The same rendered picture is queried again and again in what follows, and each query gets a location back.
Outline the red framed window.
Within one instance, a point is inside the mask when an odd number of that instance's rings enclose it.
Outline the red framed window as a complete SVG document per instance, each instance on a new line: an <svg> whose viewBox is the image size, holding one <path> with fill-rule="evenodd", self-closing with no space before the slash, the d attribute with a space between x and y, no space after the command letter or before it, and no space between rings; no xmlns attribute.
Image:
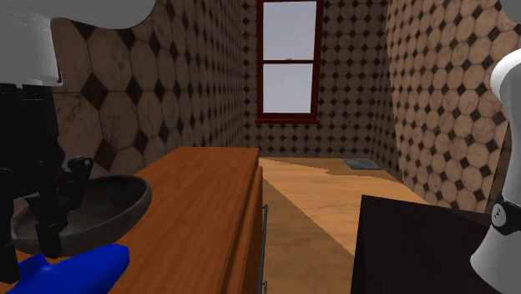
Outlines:
<svg viewBox="0 0 521 294"><path fill-rule="evenodd" d="M257 0L257 124L316 124L324 0Z"/></svg>

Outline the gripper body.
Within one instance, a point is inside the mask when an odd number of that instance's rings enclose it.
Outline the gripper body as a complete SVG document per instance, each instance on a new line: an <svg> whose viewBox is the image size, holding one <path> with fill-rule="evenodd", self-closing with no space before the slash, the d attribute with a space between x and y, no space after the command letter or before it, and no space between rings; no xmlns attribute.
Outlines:
<svg viewBox="0 0 521 294"><path fill-rule="evenodd" d="M64 156L52 89L0 84L0 197L50 186Z"/></svg>

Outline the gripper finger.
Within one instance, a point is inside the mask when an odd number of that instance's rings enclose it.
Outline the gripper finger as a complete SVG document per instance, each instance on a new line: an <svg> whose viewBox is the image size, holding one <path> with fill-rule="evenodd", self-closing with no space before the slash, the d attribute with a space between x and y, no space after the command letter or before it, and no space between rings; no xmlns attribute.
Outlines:
<svg viewBox="0 0 521 294"><path fill-rule="evenodd" d="M36 224L40 251L50 258L62 253L60 232L68 225L68 213L77 210L83 203L93 160L87 157L72 157L67 169L62 166L39 161L35 172L37 192L24 196Z"/></svg>
<svg viewBox="0 0 521 294"><path fill-rule="evenodd" d="M0 282L13 284L20 274L12 240L13 200L0 197Z"/></svg>

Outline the dark brown bowl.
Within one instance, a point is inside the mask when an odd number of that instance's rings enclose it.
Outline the dark brown bowl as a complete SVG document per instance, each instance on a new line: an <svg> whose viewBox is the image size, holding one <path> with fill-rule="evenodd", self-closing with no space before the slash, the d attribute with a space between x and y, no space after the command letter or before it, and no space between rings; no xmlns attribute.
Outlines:
<svg viewBox="0 0 521 294"><path fill-rule="evenodd" d="M137 176L111 175L89 180L82 205L68 213L68 225L59 234L60 257L116 242L141 219L151 198L149 184ZM29 207L13 214L15 250L28 254L41 252L35 224Z"/></svg>

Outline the brown wooden chest of drawers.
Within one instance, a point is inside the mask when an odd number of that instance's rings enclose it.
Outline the brown wooden chest of drawers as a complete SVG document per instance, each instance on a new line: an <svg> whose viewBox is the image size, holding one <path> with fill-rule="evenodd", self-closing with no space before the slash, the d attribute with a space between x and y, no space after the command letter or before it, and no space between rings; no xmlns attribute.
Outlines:
<svg viewBox="0 0 521 294"><path fill-rule="evenodd" d="M261 294L262 169L254 148L179 147L141 170L152 198L116 242L108 294Z"/></svg>

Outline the blue block-shaped object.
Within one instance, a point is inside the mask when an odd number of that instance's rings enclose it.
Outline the blue block-shaped object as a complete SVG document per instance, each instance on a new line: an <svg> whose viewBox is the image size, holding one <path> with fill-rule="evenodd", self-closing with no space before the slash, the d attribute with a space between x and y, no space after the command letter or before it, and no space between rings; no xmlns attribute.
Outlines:
<svg viewBox="0 0 521 294"><path fill-rule="evenodd" d="M20 280L6 294L108 294L129 265L129 248L109 244L49 263L38 253L18 263Z"/></svg>

